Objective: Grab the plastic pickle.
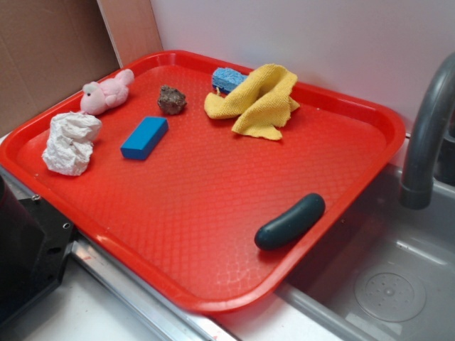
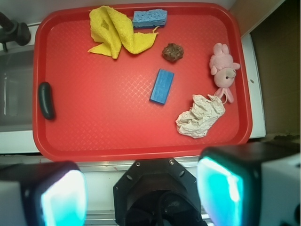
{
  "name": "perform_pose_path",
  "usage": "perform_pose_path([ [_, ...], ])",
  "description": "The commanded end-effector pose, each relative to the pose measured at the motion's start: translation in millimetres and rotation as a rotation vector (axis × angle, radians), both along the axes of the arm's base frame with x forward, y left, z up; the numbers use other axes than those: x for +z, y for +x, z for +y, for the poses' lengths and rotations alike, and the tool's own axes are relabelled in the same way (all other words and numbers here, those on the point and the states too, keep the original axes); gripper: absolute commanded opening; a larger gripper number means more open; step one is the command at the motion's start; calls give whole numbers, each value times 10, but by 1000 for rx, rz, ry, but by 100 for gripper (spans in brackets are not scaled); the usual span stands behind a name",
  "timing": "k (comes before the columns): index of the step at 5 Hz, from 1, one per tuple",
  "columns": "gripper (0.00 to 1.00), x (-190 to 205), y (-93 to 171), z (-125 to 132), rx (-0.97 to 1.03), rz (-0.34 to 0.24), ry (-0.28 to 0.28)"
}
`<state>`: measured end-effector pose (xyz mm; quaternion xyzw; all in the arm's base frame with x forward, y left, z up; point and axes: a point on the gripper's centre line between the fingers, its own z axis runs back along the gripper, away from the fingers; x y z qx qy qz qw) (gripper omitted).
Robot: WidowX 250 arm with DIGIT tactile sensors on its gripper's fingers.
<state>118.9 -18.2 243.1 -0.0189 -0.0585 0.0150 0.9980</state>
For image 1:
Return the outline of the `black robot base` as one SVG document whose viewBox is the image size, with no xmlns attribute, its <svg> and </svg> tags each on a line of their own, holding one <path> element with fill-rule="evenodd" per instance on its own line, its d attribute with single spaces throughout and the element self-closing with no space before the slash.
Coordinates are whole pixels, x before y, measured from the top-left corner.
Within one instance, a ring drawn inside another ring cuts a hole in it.
<svg viewBox="0 0 455 341">
<path fill-rule="evenodd" d="M 47 200 L 18 199 L 1 179 L 1 326 L 63 280 L 74 224 Z"/>
</svg>

